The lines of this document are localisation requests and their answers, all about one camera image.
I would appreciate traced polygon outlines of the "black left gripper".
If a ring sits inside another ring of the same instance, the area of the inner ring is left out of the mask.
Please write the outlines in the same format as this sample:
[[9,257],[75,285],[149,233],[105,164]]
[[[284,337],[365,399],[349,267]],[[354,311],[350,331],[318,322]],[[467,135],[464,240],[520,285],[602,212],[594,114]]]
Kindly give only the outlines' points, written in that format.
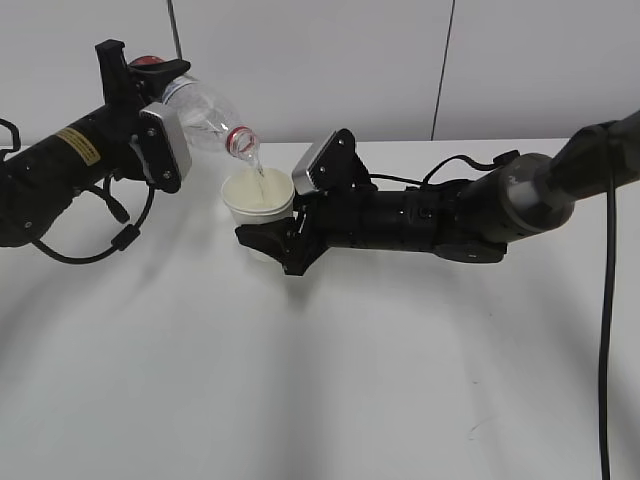
[[[139,111],[161,98],[176,78],[186,74],[191,63],[182,59],[161,62],[125,63],[125,44],[119,40],[105,40],[95,46],[103,97],[105,118],[102,135],[106,140],[105,175],[143,175],[143,155],[134,137],[138,134]],[[134,78],[139,94],[131,94]]]

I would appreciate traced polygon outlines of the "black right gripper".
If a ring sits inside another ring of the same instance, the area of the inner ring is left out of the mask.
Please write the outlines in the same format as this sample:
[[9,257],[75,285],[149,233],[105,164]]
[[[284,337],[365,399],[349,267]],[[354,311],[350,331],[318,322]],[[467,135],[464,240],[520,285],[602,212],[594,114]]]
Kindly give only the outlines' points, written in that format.
[[303,276],[327,250],[349,248],[349,202],[346,197],[308,197],[296,193],[292,219],[245,224],[235,229],[238,242],[283,262],[289,276]]

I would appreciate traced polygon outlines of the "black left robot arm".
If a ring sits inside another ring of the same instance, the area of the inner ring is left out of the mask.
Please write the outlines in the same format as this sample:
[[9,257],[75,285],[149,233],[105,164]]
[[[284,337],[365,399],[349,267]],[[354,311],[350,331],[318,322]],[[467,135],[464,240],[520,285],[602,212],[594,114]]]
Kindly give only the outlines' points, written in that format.
[[124,231],[110,246],[125,249],[140,230],[110,193],[112,180],[143,182],[150,196],[178,192],[191,155],[175,110],[161,101],[169,84],[191,65],[182,59],[129,64],[124,43],[109,39],[95,50],[103,106],[23,149],[17,127],[2,124],[13,145],[1,152],[1,244],[32,244],[65,262],[41,241],[54,221],[81,193],[99,196]]

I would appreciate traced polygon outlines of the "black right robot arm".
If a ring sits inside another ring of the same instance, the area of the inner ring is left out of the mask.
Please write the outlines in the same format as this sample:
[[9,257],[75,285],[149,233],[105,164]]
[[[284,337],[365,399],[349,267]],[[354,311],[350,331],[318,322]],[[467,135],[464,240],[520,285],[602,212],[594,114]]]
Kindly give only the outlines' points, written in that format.
[[515,150],[479,168],[475,180],[383,191],[351,131],[312,145],[292,173],[293,211],[236,228],[239,243],[300,276],[331,248],[424,252],[476,264],[500,262],[511,242],[564,225],[582,199],[639,178],[639,118],[585,127],[554,156]]

